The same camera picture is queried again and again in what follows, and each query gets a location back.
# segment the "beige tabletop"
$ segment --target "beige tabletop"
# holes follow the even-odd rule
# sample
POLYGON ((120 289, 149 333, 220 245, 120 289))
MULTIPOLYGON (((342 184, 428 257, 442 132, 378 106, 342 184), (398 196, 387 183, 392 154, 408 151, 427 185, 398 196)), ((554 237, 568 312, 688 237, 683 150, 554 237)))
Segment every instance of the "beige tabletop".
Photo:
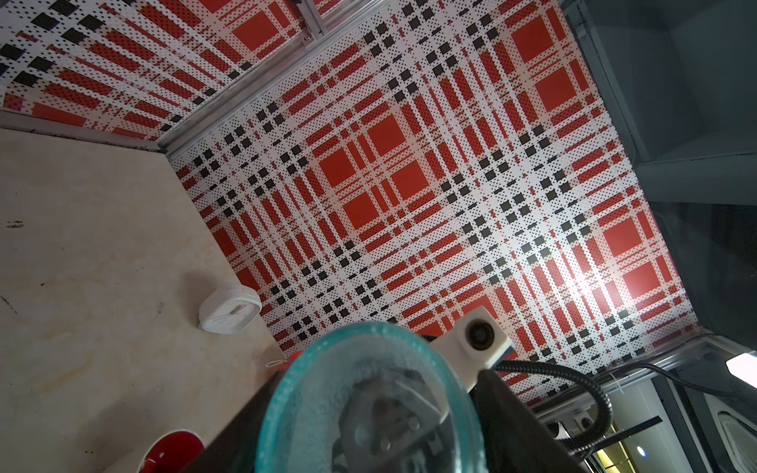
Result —
POLYGON ((0 130, 0 458, 100 471, 175 428, 208 443, 281 351, 197 329, 231 266, 162 154, 0 130))

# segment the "red and white plaid backdrop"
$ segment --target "red and white plaid backdrop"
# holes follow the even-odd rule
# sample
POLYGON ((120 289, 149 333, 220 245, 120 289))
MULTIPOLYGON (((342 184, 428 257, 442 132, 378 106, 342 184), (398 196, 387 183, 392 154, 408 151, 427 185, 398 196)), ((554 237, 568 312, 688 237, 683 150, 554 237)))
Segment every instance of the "red and white plaid backdrop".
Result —
POLYGON ((1 12, 4 108, 150 140, 303 26, 287 0, 11 0, 1 12))
MULTIPOLYGON (((148 116, 139 104, 170 110, 160 121, 168 125, 204 94, 192 89, 183 98, 166 89, 168 83, 191 89, 182 72, 220 89, 230 71, 241 73, 244 61, 256 61, 296 28, 283 0, 263 7, 245 2, 250 13, 238 2, 190 3, 185 8, 197 17, 191 27, 167 0, 81 7, 70 15, 76 21, 96 12, 108 26, 73 46, 57 30, 25 26, 23 34, 44 43, 33 49, 37 42, 28 40, 33 52, 22 56, 26 63, 35 54, 57 62, 35 73, 43 86, 13 82, 28 66, 5 71, 6 106, 18 103, 29 113, 57 107, 84 126, 154 138, 159 128, 126 118, 148 116), (245 42, 241 25, 260 11, 277 25, 276 5, 290 24, 278 23, 264 41, 245 42), (150 8, 187 36, 176 40, 168 23, 151 23, 150 8), (129 22, 170 46, 151 42, 155 56, 144 59, 108 38, 120 38, 110 33, 118 27, 136 39, 129 22), (68 50, 61 54, 51 44, 68 50), (225 56, 227 69, 215 68, 203 54, 221 58, 219 44, 242 58, 225 56), (103 47, 138 66, 104 67, 121 56, 107 53, 105 60, 93 52, 103 47), (101 83, 105 93, 61 82, 72 73, 101 83), (50 93, 53 86, 97 104, 66 108, 63 102, 74 105, 50 93), (18 98, 23 93, 31 96, 18 98)), ((240 280, 260 292, 263 317, 287 354, 359 320, 439 335, 483 304, 510 334, 518 357, 596 372, 696 325, 556 0, 387 0, 202 136, 174 167, 240 280)), ((526 375, 508 382, 529 402, 565 387, 526 375)))

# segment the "red square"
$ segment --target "red square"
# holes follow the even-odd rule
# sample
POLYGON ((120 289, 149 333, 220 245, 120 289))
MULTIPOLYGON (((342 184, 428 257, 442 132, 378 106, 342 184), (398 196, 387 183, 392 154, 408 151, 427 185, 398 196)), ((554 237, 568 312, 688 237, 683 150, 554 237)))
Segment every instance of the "red square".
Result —
POLYGON ((403 199, 411 198, 413 195, 428 187, 428 181, 423 175, 418 161, 413 161, 391 175, 391 180, 397 186, 397 190, 403 199))
POLYGON ((344 148, 339 148, 337 152, 321 161, 320 165, 331 187, 336 187, 355 175, 355 168, 352 167, 344 148))
POLYGON ((536 90, 547 111, 554 110, 575 97, 575 89, 564 67, 536 82, 536 90))
POLYGON ((260 12, 245 21, 234 30, 234 36, 245 44, 250 51, 258 49, 263 43, 274 37, 279 31, 273 26, 265 13, 260 12))
POLYGON ((618 225, 606 230, 605 239, 614 257, 641 244, 641 237, 631 219, 623 220, 618 225))
POLYGON ((371 202, 367 192, 363 192, 347 202, 344 205, 344 212, 347 212, 347 216, 350 217, 350 222, 356 230, 379 216, 379 212, 371 202))
POLYGON ((215 13, 230 1, 231 0, 200 0, 200 3, 205 5, 205 8, 210 10, 211 13, 215 13))
POLYGON ((405 142, 405 135, 397 125, 394 115, 389 115, 369 129, 368 136, 371 137, 371 141, 381 156, 405 142))
POLYGON ((516 42, 523 62, 529 62, 554 44, 550 32, 547 31, 547 25, 541 17, 526 23, 520 30, 514 32, 512 40, 516 42))
POLYGON ((628 292, 634 299, 660 287, 660 281, 657 279, 657 274, 655 274, 655 269, 651 263, 646 263, 624 274, 623 280, 628 292))

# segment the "gray wall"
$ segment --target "gray wall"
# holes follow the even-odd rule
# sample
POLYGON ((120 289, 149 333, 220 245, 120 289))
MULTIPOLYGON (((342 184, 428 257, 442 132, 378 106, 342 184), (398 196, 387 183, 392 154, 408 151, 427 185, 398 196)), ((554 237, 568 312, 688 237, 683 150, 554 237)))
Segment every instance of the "gray wall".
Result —
POLYGON ((756 18, 754 0, 724 0, 672 25, 672 44, 708 131, 755 125, 756 18))

